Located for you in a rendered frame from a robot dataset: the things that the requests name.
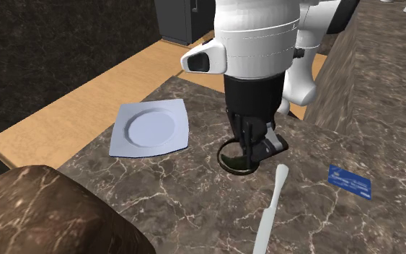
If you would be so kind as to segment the blue card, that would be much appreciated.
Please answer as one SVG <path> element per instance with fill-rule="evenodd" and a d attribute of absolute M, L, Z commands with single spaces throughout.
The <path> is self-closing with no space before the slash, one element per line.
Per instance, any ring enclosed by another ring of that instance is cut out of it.
<path fill-rule="evenodd" d="M 371 200 L 371 181 L 368 178 L 330 165 L 328 182 L 357 196 Z"/>

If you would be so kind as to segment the white knife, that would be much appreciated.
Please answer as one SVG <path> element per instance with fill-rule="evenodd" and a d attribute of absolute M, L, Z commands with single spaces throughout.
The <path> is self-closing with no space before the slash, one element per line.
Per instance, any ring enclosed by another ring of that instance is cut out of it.
<path fill-rule="evenodd" d="M 281 189 L 288 176 L 288 171 L 289 168 L 284 164 L 279 164 L 276 167 L 273 196 L 269 207 L 263 210 L 252 254 L 266 254 L 270 234 L 273 228 L 275 213 L 278 206 L 278 200 L 280 197 Z"/>

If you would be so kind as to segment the brown marbled rounded block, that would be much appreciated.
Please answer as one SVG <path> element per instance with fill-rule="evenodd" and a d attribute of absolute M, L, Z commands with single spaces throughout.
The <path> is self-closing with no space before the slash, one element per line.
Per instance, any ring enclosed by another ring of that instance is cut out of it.
<path fill-rule="evenodd" d="M 0 175 L 0 254 L 156 254 L 147 237 L 46 165 Z"/>

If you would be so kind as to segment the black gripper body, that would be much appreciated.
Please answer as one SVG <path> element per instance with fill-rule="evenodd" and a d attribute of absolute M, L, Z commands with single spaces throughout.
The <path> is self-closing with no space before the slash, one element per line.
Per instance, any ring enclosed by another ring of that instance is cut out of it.
<path fill-rule="evenodd" d="M 238 79 L 224 75 L 227 108 L 238 115 L 274 120 L 281 105 L 285 72 L 264 79 Z"/>

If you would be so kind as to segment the dark green bowl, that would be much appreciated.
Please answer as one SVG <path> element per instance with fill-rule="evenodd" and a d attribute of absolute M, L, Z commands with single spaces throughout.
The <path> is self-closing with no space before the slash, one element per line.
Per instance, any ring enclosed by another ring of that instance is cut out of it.
<path fill-rule="evenodd" d="M 229 139 L 217 151 L 217 162 L 221 168 L 233 175 L 249 175 L 254 173 L 260 166 L 260 163 L 252 160 L 252 147 L 250 145 L 242 148 L 242 156 L 228 157 L 225 154 L 221 154 L 221 150 L 231 143 L 238 143 L 238 141 L 235 138 Z"/>

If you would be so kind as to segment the dark grey cabinet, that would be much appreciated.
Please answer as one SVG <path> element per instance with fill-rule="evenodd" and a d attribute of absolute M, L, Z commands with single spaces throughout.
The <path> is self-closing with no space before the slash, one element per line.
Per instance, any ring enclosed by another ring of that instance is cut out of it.
<path fill-rule="evenodd" d="M 154 0 L 164 40 L 189 45 L 213 30 L 215 0 Z"/>

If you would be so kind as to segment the white square plate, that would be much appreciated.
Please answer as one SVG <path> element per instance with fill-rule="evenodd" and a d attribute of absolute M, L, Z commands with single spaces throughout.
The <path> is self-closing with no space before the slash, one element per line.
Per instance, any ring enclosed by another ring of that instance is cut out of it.
<path fill-rule="evenodd" d="M 122 104 L 110 140 L 111 157 L 142 158 L 188 146 L 189 123 L 184 100 Z"/>

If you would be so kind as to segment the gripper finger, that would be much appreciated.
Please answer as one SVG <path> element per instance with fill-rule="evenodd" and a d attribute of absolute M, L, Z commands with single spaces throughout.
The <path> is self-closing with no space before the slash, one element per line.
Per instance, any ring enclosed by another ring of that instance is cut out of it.
<path fill-rule="evenodd" d="M 260 162 L 288 149 L 287 141 L 275 133 L 275 123 L 266 123 L 266 134 L 252 147 L 252 161 Z"/>
<path fill-rule="evenodd" d="M 241 148 L 246 145 L 252 147 L 252 126 L 246 117 L 227 110 L 234 138 L 239 142 Z"/>

